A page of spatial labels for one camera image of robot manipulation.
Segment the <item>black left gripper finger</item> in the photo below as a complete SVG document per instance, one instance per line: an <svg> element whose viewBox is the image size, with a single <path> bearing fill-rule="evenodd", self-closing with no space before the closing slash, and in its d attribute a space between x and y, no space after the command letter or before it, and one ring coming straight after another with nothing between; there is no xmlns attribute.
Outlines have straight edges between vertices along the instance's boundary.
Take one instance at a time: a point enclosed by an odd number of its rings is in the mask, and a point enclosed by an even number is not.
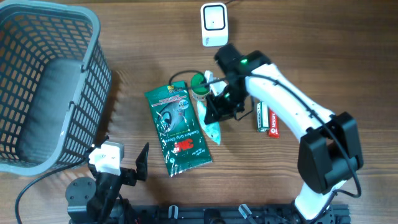
<svg viewBox="0 0 398 224"><path fill-rule="evenodd" d="M107 141L109 139L109 136L108 135L104 135L104 136L100 136L100 137L97 137L96 139L95 139L95 141L93 142L93 145L94 146L101 146L105 141Z"/></svg>
<svg viewBox="0 0 398 224"><path fill-rule="evenodd" d="M146 181L148 176L149 143L147 142L136 159L136 180Z"/></svg>

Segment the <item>teal wet wipes pack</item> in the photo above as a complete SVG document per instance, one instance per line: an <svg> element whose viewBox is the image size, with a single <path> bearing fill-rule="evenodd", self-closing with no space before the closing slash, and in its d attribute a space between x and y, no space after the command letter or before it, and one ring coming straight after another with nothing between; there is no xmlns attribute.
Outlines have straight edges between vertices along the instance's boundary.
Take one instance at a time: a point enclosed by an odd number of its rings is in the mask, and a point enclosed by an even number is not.
<svg viewBox="0 0 398 224"><path fill-rule="evenodd" d="M218 122L205 124L206 106L202 101L197 101L198 120L205 134L217 145L221 144L221 128Z"/></svg>

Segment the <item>green lid jar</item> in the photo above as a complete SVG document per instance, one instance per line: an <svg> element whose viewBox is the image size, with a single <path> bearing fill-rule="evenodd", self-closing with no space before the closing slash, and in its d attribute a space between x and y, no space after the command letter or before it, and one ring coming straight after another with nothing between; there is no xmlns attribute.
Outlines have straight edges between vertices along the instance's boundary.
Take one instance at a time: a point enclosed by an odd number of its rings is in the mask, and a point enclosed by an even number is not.
<svg viewBox="0 0 398 224"><path fill-rule="evenodd" d="M192 86L192 96L197 101L206 101L206 97L209 95L210 90L207 86L202 86L202 84L207 84L207 80L203 74L195 74L191 81L190 86Z"/></svg>

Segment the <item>green white gum pack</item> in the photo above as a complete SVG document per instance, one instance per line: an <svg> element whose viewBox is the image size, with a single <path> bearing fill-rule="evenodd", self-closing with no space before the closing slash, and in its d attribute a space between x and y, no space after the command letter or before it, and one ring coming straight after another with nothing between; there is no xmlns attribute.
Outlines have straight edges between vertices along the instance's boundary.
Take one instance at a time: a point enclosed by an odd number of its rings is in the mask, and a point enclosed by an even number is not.
<svg viewBox="0 0 398 224"><path fill-rule="evenodd" d="M269 130L268 106L263 101L257 104L257 130L267 132Z"/></svg>

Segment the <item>green 3M gloves package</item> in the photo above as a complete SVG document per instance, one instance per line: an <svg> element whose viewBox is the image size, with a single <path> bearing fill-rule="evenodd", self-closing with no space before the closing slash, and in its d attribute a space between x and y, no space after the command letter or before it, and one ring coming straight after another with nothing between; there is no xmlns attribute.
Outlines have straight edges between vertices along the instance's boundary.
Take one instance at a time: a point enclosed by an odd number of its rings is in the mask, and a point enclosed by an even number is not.
<svg viewBox="0 0 398 224"><path fill-rule="evenodd" d="M145 93L169 176L212 162L183 81Z"/></svg>

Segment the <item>red Nescafe stick sachet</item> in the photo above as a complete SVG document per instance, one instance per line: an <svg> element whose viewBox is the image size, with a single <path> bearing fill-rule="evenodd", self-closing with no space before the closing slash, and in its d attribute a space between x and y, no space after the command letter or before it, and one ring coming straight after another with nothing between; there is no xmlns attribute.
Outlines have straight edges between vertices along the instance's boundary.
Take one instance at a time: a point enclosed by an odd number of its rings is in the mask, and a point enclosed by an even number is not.
<svg viewBox="0 0 398 224"><path fill-rule="evenodd" d="M268 109L269 112L269 131L268 135L271 138L279 138L279 124L277 115L271 110Z"/></svg>

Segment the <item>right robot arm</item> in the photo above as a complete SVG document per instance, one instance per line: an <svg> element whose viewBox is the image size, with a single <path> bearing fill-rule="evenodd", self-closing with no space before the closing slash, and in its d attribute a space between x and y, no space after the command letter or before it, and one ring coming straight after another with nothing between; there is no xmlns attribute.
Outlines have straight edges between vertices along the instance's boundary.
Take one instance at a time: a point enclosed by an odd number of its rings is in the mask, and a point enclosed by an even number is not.
<svg viewBox="0 0 398 224"><path fill-rule="evenodd" d="M347 112L320 106L255 50L241 54L233 44L218 49L215 62L227 85L207 96L205 124L236 119L248 96L265 102L299 141L298 171L303 187L294 200L302 223L316 223L338 194L359 198L357 171L364 165L358 124Z"/></svg>

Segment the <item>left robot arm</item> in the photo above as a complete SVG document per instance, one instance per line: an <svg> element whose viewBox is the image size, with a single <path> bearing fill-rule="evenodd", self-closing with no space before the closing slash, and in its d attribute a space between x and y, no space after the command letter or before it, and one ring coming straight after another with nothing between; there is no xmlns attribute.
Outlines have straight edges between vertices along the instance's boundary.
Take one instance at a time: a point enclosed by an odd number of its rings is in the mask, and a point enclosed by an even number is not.
<svg viewBox="0 0 398 224"><path fill-rule="evenodd" d="M80 177L65 192L70 223L140 223L129 200L120 194L123 185L135 186L148 176L149 143L136 159L134 169L121 166L124 145L106 138L86 153L92 177Z"/></svg>

